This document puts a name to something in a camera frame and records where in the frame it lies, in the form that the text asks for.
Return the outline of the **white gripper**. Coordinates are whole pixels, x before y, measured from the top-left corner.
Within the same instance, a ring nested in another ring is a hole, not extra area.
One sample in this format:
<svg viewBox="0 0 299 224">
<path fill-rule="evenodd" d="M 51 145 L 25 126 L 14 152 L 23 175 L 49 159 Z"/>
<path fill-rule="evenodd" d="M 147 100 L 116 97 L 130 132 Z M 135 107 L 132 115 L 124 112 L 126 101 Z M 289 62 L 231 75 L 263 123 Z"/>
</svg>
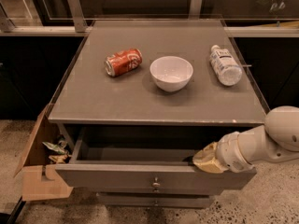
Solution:
<svg viewBox="0 0 299 224">
<path fill-rule="evenodd" d="M 234 173 L 251 170 L 253 165 L 242 155 L 238 136 L 239 132 L 229 133 L 218 143 L 210 143 L 202 149 L 201 157 L 192 158 L 193 164 L 200 170 L 212 174 L 221 174 L 227 170 Z"/>
</svg>

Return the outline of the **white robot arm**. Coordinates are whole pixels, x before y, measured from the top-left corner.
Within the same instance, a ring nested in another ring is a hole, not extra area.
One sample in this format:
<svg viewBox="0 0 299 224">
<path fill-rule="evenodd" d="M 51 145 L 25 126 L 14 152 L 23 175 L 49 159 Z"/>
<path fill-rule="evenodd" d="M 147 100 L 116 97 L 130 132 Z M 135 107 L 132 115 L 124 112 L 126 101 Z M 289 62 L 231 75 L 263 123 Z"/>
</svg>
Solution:
<svg viewBox="0 0 299 224">
<path fill-rule="evenodd" d="M 192 162 L 204 172 L 221 174 L 246 172 L 256 163 L 283 163 L 298 158 L 299 108 L 280 106 L 266 115 L 263 125 L 224 135 L 197 152 Z"/>
</svg>

